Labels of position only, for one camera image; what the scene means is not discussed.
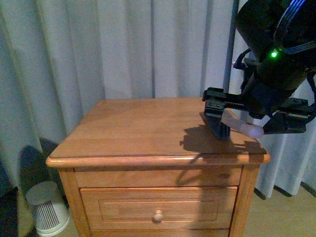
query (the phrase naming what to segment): drawer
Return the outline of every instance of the drawer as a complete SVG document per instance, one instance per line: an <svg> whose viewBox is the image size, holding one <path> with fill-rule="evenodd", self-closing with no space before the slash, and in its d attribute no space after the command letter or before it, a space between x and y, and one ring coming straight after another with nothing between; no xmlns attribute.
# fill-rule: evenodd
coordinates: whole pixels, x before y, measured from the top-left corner
<svg viewBox="0 0 316 237"><path fill-rule="evenodd" d="M80 192L92 230L226 229L230 226L237 187Z"/></svg>
<svg viewBox="0 0 316 237"><path fill-rule="evenodd" d="M92 231L92 237L228 237L228 229L220 230L119 230Z"/></svg>
<svg viewBox="0 0 316 237"><path fill-rule="evenodd" d="M214 165L192 170L76 172L80 188L237 186L241 166Z"/></svg>

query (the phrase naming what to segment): wooden floor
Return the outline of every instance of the wooden floor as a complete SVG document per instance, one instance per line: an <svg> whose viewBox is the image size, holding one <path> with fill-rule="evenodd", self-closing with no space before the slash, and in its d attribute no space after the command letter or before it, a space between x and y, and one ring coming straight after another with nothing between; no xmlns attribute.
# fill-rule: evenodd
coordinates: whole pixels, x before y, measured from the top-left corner
<svg viewBox="0 0 316 237"><path fill-rule="evenodd" d="M19 236L36 237L32 216L22 197L18 199ZM57 237L77 237L71 219ZM300 187L293 197L273 191L261 200L254 196L244 237L316 237L316 198Z"/></svg>

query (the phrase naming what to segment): nightstand top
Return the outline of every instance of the nightstand top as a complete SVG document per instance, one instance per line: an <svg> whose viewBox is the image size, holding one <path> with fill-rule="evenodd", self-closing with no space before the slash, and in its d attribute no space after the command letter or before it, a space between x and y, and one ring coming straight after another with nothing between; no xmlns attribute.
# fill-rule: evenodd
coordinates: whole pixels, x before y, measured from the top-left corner
<svg viewBox="0 0 316 237"><path fill-rule="evenodd" d="M53 167L264 163L260 143L236 131L218 140L201 98L99 101L47 159Z"/></svg>

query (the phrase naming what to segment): wooden nightstand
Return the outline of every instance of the wooden nightstand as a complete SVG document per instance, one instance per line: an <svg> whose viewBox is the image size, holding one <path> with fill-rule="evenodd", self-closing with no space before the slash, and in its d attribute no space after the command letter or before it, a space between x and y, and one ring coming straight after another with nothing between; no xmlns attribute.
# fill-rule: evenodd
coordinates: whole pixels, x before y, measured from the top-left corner
<svg viewBox="0 0 316 237"><path fill-rule="evenodd" d="M103 100L47 159L81 237L241 237L269 154L200 98Z"/></svg>

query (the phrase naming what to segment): gray curtain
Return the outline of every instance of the gray curtain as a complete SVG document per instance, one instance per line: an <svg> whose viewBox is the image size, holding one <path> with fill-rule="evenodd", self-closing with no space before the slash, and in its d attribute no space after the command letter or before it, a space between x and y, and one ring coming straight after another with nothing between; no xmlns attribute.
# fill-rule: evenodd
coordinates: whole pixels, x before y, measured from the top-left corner
<svg viewBox="0 0 316 237"><path fill-rule="evenodd" d="M47 179L39 160L100 99L201 96L209 86L240 93L231 62L246 49L233 27L244 2L0 0L0 144L12 183L34 164L30 185ZM292 194L302 180L316 187L308 129L262 140L273 156L257 183L267 196L275 184Z"/></svg>

